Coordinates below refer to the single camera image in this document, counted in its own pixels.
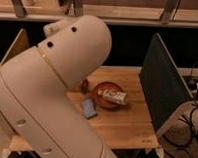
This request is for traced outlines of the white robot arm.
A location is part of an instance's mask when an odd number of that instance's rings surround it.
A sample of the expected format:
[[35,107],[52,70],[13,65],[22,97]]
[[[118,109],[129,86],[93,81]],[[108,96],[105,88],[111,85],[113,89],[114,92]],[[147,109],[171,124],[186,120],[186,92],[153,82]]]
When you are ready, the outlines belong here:
[[0,111],[41,158],[117,158],[67,96],[111,41],[101,19],[81,16],[0,66]]

